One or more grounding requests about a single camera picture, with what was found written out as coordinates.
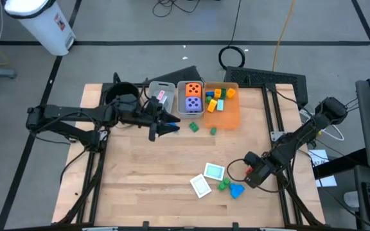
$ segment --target wooden table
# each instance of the wooden table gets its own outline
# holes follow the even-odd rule
[[[100,100],[101,84],[85,86],[81,107],[96,107]],[[294,99],[291,85],[277,85],[284,96]],[[297,105],[278,96],[286,132],[296,130],[301,121]],[[275,129],[272,96],[269,94]],[[204,128],[201,119],[183,119],[178,133],[170,133],[148,141],[148,128],[113,128],[108,141],[101,182],[96,226],[136,226],[149,221],[152,227],[283,227],[278,194],[269,194],[245,185],[245,192],[232,199],[229,191],[220,192],[218,181],[207,178],[212,192],[198,199],[189,180],[203,173],[206,162],[226,166],[248,151],[262,154],[270,149],[268,126],[260,89],[240,89],[241,127],[237,130],[218,129],[215,136]],[[177,115],[176,102],[173,114]],[[190,122],[200,130],[193,133]],[[92,130],[91,123],[77,123],[77,127]],[[82,151],[80,144],[72,144],[67,161]],[[60,220],[81,193],[88,155],[84,155],[65,173],[53,221]],[[231,174],[243,178],[247,167],[235,163]],[[309,157],[297,153],[294,176],[299,197],[324,223]],[[261,185],[276,190],[274,176]],[[295,223],[292,202],[288,194],[291,223]],[[87,200],[84,221],[88,220],[91,199]]]

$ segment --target clear plastic container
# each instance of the clear plastic container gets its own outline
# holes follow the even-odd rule
[[[228,97],[224,99],[224,111],[220,112],[215,109],[214,112],[205,112],[205,127],[236,129],[240,126],[241,115],[239,106],[239,85],[237,83],[206,82],[204,90],[205,92],[209,92],[215,91],[215,89],[228,90],[230,88],[235,90],[235,95],[232,97],[232,99],[229,99]]]

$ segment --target green block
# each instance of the green block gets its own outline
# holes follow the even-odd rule
[[[221,96],[219,98],[220,99],[225,99],[226,98],[226,89],[221,89]]]
[[[224,184],[224,182],[220,182],[220,184],[218,184],[218,189],[219,191],[223,191],[226,189],[226,185]]]
[[[211,96],[208,96],[208,97],[205,98],[205,102],[206,103],[209,103],[209,102],[211,102],[211,99],[212,99],[212,97]]]
[[[224,178],[224,179],[222,180],[222,182],[223,182],[226,186],[228,186],[228,185],[230,185],[230,184],[231,184],[231,180],[230,180],[229,178]]]
[[[211,128],[211,135],[215,135],[216,134],[216,128]]]
[[[199,130],[198,125],[194,122],[190,123],[189,127],[191,128],[192,132],[197,132]]]

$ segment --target white container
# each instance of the white container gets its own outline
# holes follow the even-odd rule
[[[75,34],[55,0],[7,0],[4,8],[52,55],[68,54]]]
[[[179,117],[181,119],[197,119],[201,118],[202,115],[204,114],[204,109],[205,109],[205,97],[204,94],[205,92],[202,90],[201,92],[201,103],[202,103],[202,111],[201,112],[194,112],[194,113],[188,113],[186,112],[186,104],[185,104],[185,99],[186,99],[186,84],[187,83],[199,83],[204,89],[204,83],[201,81],[179,81],[177,86],[178,86],[178,113]]]

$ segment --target table leg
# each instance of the table leg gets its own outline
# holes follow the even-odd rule
[[[354,151],[345,157],[336,158],[325,164],[313,168],[315,179],[324,178],[346,170],[353,169],[356,165],[368,166],[366,149]]]

